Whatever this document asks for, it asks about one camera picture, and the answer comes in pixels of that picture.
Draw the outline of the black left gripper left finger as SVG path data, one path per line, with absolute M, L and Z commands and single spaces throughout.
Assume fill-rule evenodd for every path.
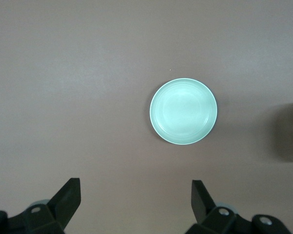
M 45 204 L 37 203 L 8 219 L 10 234 L 63 234 L 81 203 L 79 178 L 69 179 Z

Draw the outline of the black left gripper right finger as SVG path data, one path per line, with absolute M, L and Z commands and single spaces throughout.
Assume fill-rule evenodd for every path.
M 191 184 L 191 207 L 196 219 L 188 234 L 251 234 L 252 223 L 233 209 L 216 205 L 201 180 Z

